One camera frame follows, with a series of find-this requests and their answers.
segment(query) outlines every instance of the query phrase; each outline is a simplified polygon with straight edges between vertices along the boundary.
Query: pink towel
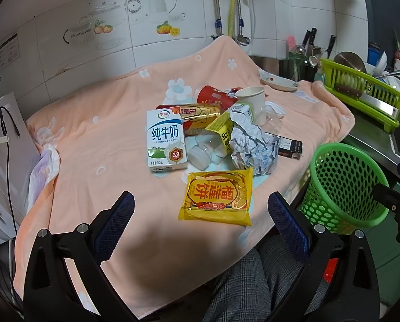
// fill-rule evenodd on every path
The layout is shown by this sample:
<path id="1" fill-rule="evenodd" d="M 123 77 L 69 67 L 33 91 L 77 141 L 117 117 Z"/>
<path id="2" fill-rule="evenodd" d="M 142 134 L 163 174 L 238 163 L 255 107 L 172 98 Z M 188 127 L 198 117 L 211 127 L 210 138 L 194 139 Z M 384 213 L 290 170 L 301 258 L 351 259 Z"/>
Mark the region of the pink towel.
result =
<path id="1" fill-rule="evenodd" d="M 139 317 L 180 298 L 245 255 L 273 226 L 267 212 L 271 192 L 287 201 L 317 147 L 340 141 L 354 125 L 347 107 L 320 82 L 302 82 L 297 93 L 266 86 L 267 100 L 286 110 L 281 135 L 301 140 L 300 160 L 278 157 L 269 176 L 254 178 L 252 227 L 178 220 L 187 170 L 152 173 L 146 163 L 146 111 L 161 103 L 190 103 L 202 85 L 215 88 L 260 84 L 259 69 L 229 37 L 179 60 L 148 65 L 100 82 L 48 105 L 28 121 L 38 148 L 52 143 L 60 174 L 41 192 L 18 233 L 14 285 L 23 295 L 25 273 L 37 232 L 70 232 L 110 208 L 130 191 L 136 209 L 111 259 L 102 269 L 122 300 Z M 211 166 L 225 169 L 231 165 Z M 72 261 L 68 268 L 85 306 L 88 295 Z"/>

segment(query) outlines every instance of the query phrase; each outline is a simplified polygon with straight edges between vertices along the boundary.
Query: stainless steel countertop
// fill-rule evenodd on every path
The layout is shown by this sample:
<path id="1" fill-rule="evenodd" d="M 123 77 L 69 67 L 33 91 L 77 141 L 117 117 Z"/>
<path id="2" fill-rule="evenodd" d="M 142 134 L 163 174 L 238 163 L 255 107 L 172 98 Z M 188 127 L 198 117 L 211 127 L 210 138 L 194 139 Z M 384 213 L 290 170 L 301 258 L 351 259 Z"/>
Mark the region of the stainless steel countertop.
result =
<path id="1" fill-rule="evenodd" d="M 362 114 L 350 109 L 355 116 L 355 126 L 343 142 L 364 151 L 400 179 L 397 173 L 400 155 L 393 135 L 387 134 L 370 123 Z"/>

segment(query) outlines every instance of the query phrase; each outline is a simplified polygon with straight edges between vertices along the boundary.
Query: gold can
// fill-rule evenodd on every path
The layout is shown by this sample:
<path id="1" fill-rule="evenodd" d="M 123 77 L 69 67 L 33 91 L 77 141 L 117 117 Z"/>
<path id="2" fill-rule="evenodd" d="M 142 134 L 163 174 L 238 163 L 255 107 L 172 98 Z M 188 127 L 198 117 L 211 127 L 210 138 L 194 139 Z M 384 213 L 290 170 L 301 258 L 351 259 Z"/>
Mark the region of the gold can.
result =
<path id="1" fill-rule="evenodd" d="M 196 136 L 203 131 L 221 112 L 219 104 L 181 104 L 181 105 L 159 105 L 156 109 L 181 108 L 182 125 L 186 136 Z"/>

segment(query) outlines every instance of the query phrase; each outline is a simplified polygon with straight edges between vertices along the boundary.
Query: white paper cup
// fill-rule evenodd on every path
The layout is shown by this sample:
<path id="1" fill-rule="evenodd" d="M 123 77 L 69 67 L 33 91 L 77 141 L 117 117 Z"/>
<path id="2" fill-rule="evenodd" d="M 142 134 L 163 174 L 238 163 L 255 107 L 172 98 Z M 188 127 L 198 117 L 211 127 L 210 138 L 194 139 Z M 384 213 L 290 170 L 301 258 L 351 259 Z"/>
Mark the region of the white paper cup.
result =
<path id="1" fill-rule="evenodd" d="M 254 113 L 254 123 L 262 126 L 266 122 L 266 96 L 263 86 L 246 87 L 236 92 L 239 102 L 249 104 Z"/>

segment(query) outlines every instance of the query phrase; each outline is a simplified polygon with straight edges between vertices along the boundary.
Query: green plastic basket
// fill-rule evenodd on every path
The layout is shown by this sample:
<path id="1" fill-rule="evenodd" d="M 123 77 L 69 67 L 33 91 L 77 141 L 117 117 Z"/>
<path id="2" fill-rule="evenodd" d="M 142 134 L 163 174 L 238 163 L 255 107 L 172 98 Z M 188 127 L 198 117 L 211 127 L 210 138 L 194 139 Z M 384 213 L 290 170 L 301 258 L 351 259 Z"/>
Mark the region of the green plastic basket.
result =
<path id="1" fill-rule="evenodd" d="M 385 175 L 364 152 L 341 143 L 321 145 L 310 162 L 310 184 L 300 210 L 313 224 L 351 234 L 381 223 L 388 209 L 371 196 L 373 186 L 388 186 Z"/>
<path id="2" fill-rule="evenodd" d="M 367 75 L 363 72 L 337 64 L 329 59 L 321 59 L 322 69 L 325 76 L 325 87 L 342 102 L 364 112 L 373 117 L 376 121 L 383 123 L 383 130 L 391 133 L 400 123 L 396 118 L 392 118 L 373 106 L 360 102 L 357 98 L 335 91 L 334 85 L 340 83 L 348 87 L 355 88 L 374 98 L 382 100 L 398 109 L 400 113 L 400 91 L 383 83 L 382 81 Z"/>

